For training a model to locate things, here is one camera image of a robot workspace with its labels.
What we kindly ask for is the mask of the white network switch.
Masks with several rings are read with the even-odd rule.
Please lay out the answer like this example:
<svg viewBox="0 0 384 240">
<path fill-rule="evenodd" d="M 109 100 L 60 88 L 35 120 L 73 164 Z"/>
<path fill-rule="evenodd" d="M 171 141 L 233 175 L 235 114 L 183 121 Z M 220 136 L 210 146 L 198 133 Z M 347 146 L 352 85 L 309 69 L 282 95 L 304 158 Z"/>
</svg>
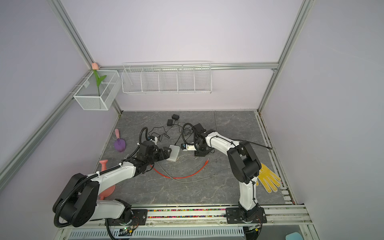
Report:
<svg viewBox="0 0 384 240">
<path fill-rule="evenodd" d="M 179 146 L 170 145 L 170 156 L 167 158 L 167 161 L 176 162 L 180 153 L 181 148 Z"/>
</svg>

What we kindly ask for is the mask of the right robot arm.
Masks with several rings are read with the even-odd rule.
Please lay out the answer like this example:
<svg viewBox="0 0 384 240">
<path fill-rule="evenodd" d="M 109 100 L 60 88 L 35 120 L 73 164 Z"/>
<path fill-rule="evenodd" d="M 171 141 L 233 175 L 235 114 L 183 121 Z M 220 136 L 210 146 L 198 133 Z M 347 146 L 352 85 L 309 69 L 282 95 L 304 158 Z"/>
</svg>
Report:
<svg viewBox="0 0 384 240">
<path fill-rule="evenodd" d="M 193 141 L 188 142 L 182 137 L 184 150 L 194 151 L 199 157 L 204 157 L 212 151 L 226 155 L 232 173 L 240 185 L 239 208 L 246 213 L 255 210 L 258 206 L 256 186 L 262 164 L 251 143 L 226 138 L 215 130 L 204 129 L 201 124 L 186 123 L 182 128 L 185 127 L 191 128 Z"/>
</svg>

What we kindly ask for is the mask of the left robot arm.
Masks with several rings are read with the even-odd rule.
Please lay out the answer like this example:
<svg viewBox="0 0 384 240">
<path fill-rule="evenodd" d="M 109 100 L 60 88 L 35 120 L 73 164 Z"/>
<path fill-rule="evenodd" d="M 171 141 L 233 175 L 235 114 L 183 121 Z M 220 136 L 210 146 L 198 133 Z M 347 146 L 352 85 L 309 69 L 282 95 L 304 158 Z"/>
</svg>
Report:
<svg viewBox="0 0 384 240">
<path fill-rule="evenodd" d="M 121 162 L 94 174 L 75 174 L 53 205 L 54 225 L 80 227 L 94 220 L 115 220 L 129 225 L 134 220 L 132 206 L 123 200 L 106 201 L 99 195 L 116 184 L 148 172 L 154 163 L 170 158 L 172 149 L 159 148 L 157 141 L 148 136 L 148 128 L 142 128 L 136 149 Z"/>
</svg>

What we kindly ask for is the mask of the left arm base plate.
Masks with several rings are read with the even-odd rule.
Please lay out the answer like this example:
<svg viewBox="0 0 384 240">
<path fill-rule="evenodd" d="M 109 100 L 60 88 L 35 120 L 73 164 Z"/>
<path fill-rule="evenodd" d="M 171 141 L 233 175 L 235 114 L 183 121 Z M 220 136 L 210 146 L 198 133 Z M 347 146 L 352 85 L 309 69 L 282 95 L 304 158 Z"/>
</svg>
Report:
<svg viewBox="0 0 384 240">
<path fill-rule="evenodd" d="M 143 226 L 148 216 L 147 209 L 133 209 L 126 211 L 117 219 L 107 219 L 109 226 Z"/>
</svg>

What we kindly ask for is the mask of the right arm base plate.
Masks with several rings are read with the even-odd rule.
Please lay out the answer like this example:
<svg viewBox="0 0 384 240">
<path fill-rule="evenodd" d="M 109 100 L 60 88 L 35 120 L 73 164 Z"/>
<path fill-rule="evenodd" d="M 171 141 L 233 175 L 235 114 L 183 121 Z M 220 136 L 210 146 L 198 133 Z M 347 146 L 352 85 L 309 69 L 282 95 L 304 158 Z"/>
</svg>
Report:
<svg viewBox="0 0 384 240">
<path fill-rule="evenodd" d="M 257 205 L 253 209 L 247 211 L 241 207 L 226 208 L 224 217 L 228 224 L 265 224 L 267 217 L 264 208 Z"/>
</svg>

